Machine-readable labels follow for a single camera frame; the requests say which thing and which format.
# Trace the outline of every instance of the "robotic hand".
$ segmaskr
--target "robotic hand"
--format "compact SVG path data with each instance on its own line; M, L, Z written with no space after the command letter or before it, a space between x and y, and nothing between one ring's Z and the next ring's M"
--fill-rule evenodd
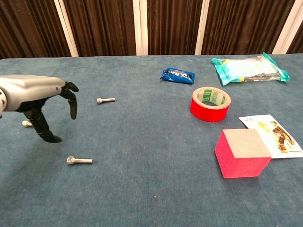
M37 134L49 143L62 140L49 131L48 124L41 111L47 99L60 95L68 99L71 118L76 119L77 100L73 92L79 89L71 82L57 77L35 75L0 76L0 118L2 112L16 111L24 113Z

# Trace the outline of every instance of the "hex socket bolt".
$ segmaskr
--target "hex socket bolt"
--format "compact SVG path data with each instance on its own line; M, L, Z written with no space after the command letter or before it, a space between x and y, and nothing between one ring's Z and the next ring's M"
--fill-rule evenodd
M97 98L97 103L108 103L108 102L114 102L116 99L115 98Z
M29 128L29 127L32 127L32 126L33 126L32 123L31 123L31 122L28 122L28 121L23 121L23 122L22 122L22 125L23 125L23 127L25 127L25 128Z
M93 164L93 159L92 158L78 158L75 156L69 156L67 158L67 164L74 165L75 163Z

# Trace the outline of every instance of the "tape roll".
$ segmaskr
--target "tape roll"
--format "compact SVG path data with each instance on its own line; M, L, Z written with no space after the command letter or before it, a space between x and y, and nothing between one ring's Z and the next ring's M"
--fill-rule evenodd
M202 121L218 122L226 117L231 101L225 91L215 87L201 87L193 92L190 111Z

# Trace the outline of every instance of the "brown curtain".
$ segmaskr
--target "brown curtain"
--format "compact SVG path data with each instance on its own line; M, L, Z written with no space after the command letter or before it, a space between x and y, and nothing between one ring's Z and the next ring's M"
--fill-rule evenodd
M294 0L211 0L201 54L272 53Z
M202 0L147 0L149 55L195 54Z
M64 0L79 56L136 55L132 0Z
M53 0L0 0L0 58L67 57Z
M303 22L290 44L287 53L303 53Z

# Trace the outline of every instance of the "red foam cube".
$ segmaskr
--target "red foam cube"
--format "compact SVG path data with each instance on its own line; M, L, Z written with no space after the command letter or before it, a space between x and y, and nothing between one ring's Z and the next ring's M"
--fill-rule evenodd
M224 178L259 176L271 160L255 129L222 130L214 152Z

